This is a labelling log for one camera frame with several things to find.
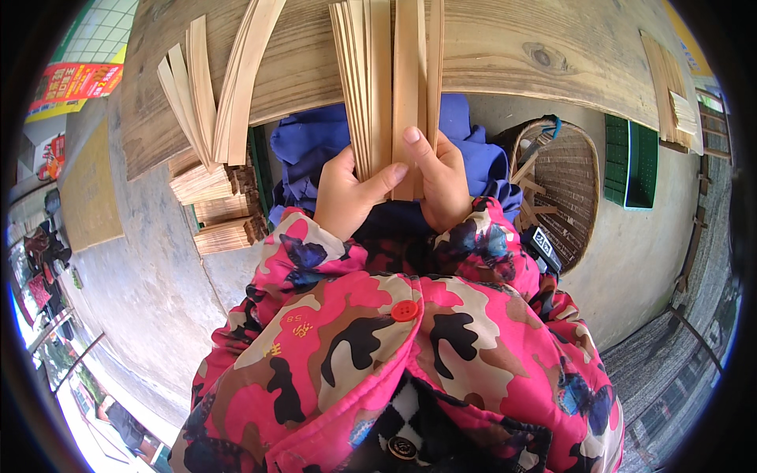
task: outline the green crate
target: green crate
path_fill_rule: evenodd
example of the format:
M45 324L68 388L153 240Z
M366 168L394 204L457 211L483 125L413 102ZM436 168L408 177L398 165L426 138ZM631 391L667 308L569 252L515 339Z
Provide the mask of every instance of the green crate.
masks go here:
M651 210L657 187L657 132L605 115L605 199L626 210Z

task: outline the concrete floor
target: concrete floor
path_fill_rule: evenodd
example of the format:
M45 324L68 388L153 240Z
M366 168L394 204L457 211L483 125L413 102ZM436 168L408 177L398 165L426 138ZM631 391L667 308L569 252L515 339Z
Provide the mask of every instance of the concrete floor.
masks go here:
M486 126L490 135L548 113L581 126L597 146L603 171L601 113L510 96L472 95L469 100L471 123ZM210 333L245 296L259 251L253 247L200 258L193 230L167 184L167 165L126 182L118 89L69 118L67 166L106 115L125 235L73 255L81 291L67 276L63 283L90 335L106 332L103 347L93 353L113 379L179 427L188 414L192 377L210 350ZM661 148L654 210L628 212L600 201L587 253L561 288L576 300L601 350L641 327L669 299L691 233L697 169L696 157Z

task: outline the wicker basket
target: wicker basket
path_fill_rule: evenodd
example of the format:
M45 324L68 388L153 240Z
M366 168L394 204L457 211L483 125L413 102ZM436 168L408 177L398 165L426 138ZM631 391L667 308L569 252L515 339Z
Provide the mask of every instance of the wicker basket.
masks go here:
M542 133L542 126L555 123L544 118L531 120L501 132L492 140L507 153L511 176L521 156L520 141L534 142ZM572 123L562 122L557 138L538 149L534 178L547 190L545 195L534 195L534 204L557 207L557 213L538 214L537 218L560 257L564 274L584 256L597 219L600 172L597 149L589 135Z

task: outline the pink camouflage jacket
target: pink camouflage jacket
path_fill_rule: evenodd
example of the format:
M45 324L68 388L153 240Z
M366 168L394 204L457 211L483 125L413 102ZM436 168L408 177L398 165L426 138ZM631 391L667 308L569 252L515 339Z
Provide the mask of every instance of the pink camouflage jacket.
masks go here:
M399 246L289 208L213 333L173 470L617 470L623 411L597 349L499 202Z

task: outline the advertisement banner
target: advertisement banner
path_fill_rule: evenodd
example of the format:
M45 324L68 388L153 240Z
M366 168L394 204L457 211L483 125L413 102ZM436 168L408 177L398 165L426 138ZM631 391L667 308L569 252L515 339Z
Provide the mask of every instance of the advertisement banner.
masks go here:
M53 64L45 69L29 111L55 102L110 94L122 75L123 64Z

